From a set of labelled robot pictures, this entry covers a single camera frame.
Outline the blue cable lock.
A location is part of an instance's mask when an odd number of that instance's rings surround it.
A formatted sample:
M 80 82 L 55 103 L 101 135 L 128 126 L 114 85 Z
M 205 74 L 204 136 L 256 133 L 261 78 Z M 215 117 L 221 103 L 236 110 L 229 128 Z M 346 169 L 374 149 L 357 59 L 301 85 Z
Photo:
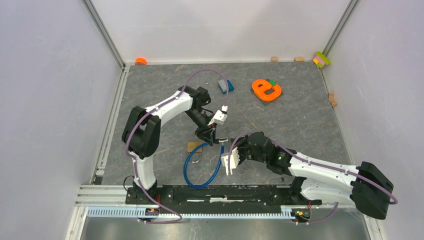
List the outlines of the blue cable lock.
M 202 155 L 198 163 L 183 164 L 183 178 L 188 186 L 194 189 L 204 189 L 211 185 L 221 170 L 221 156 L 225 151 L 225 144 L 214 146 L 202 142 Z

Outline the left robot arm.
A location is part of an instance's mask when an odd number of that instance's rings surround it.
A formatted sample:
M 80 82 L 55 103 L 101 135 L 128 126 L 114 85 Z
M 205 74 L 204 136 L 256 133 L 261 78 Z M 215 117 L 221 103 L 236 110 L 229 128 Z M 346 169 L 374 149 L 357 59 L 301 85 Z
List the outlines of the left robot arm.
M 204 106 L 211 102 L 208 91 L 189 86 L 180 87 L 173 95 L 147 108 L 135 106 L 127 119 L 122 133 L 126 154 L 134 164 L 135 185 L 139 188 L 138 197 L 145 204 L 153 203 L 157 198 L 157 179 L 153 170 L 153 155 L 161 137 L 161 128 L 181 113 L 186 113 L 197 125 L 195 135 L 212 146 L 218 143 L 217 125 L 224 124 L 227 118 L 228 104 L 212 112 Z

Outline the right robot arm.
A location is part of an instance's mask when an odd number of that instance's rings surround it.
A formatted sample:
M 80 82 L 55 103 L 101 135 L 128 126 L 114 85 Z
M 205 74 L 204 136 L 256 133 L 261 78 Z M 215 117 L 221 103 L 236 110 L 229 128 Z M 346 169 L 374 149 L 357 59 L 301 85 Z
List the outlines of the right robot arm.
M 390 205 L 398 204 L 393 183 L 372 163 L 359 166 L 307 156 L 265 136 L 242 133 L 230 140 L 220 158 L 227 175 L 245 160 L 260 162 L 278 175 L 293 177 L 288 198 L 295 205 L 335 203 L 355 206 L 361 213 L 384 220 Z

